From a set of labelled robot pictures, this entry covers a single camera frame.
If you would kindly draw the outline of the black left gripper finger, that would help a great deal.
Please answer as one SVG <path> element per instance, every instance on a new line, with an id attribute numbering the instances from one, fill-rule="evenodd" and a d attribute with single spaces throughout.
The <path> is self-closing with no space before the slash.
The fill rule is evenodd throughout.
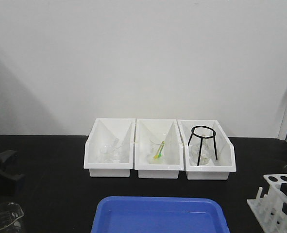
<path id="1" fill-rule="evenodd" d="M 0 169 L 0 196 L 14 196 L 24 186 L 25 175 L 11 175 Z"/>
<path id="2" fill-rule="evenodd" d="M 12 165 L 17 160 L 16 150 L 6 150 L 0 153 L 0 169 L 6 170 L 9 165 Z"/>

